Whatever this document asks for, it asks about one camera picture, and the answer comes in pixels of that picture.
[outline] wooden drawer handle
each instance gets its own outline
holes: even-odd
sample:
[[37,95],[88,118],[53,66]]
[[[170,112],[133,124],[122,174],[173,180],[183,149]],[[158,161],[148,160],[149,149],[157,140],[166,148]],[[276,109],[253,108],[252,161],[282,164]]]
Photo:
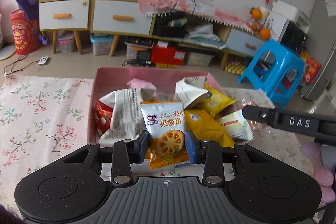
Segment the wooden drawer handle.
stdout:
[[118,15],[113,15],[112,18],[114,20],[119,20],[119,21],[132,21],[134,19],[133,17],[118,16]]
[[250,48],[251,50],[255,50],[257,47],[251,44],[245,43],[245,47]]
[[64,19],[69,18],[71,14],[54,14],[52,17],[55,19]]

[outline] wooden cabinet leg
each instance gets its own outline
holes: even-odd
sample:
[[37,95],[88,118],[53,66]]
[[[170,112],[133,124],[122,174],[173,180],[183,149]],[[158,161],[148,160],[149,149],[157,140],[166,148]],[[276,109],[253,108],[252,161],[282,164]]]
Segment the wooden cabinet leg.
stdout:
[[76,41],[78,52],[79,52],[79,54],[83,54],[82,42],[81,42],[81,37],[79,35],[79,32],[78,31],[73,31],[73,34],[75,36],[75,41]]
[[224,55],[223,55],[223,59],[222,59],[222,62],[220,64],[220,69],[221,70],[224,70],[225,68],[225,63],[227,61],[227,57],[229,56],[229,53],[228,52],[224,52]]
[[111,49],[110,49],[110,56],[113,56],[114,55],[114,52],[116,51],[116,47],[117,47],[117,44],[118,44],[118,41],[119,41],[119,35],[115,34],[114,35],[114,38],[113,38],[113,41],[112,41],[112,44],[111,44]]
[[56,49],[57,49],[57,33],[58,31],[53,31],[52,33],[52,52],[53,54],[56,53]]

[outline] blue plastic stool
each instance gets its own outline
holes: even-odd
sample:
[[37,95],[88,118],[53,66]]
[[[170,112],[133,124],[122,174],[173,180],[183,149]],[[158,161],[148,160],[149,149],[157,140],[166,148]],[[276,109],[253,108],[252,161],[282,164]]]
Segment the blue plastic stool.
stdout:
[[[256,68],[259,59],[268,51],[275,56],[271,68],[267,71]],[[270,39],[256,53],[243,75],[238,78],[238,82],[240,83],[244,78],[247,78],[255,89],[263,90],[272,102],[279,103],[281,108],[285,108],[300,83],[304,68],[305,62],[291,49]],[[286,89],[282,80],[291,69],[295,69],[297,73],[290,88]]]

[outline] orange fruit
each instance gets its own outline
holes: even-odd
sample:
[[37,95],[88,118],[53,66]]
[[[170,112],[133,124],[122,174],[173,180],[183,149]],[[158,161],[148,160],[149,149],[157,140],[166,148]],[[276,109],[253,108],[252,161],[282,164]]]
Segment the orange fruit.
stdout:
[[250,11],[250,14],[256,20],[260,20],[263,17],[263,14],[259,10],[259,8],[252,8],[251,11]]
[[263,39],[269,40],[271,38],[271,31],[269,29],[262,29],[259,34]]

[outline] white drawer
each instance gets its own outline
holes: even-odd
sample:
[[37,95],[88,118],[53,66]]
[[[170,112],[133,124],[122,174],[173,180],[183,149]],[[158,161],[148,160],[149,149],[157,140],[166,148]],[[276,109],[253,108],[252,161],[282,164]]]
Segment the white drawer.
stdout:
[[90,0],[61,0],[40,3],[40,29],[87,29],[89,3]]
[[[113,16],[125,16],[129,21],[116,20]],[[138,4],[116,0],[95,0],[93,31],[139,33],[148,35],[152,17],[141,17]]]

